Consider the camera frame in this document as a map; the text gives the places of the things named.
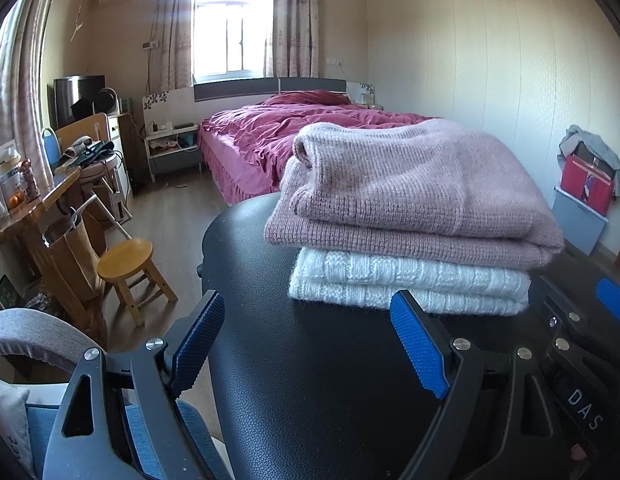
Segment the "person's right hand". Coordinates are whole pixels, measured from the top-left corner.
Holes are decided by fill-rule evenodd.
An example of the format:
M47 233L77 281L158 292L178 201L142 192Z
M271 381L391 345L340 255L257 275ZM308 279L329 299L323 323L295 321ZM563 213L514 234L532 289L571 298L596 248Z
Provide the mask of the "person's right hand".
M580 444L575 444L570 450L570 458L574 462L583 462L588 458L586 451L582 448Z

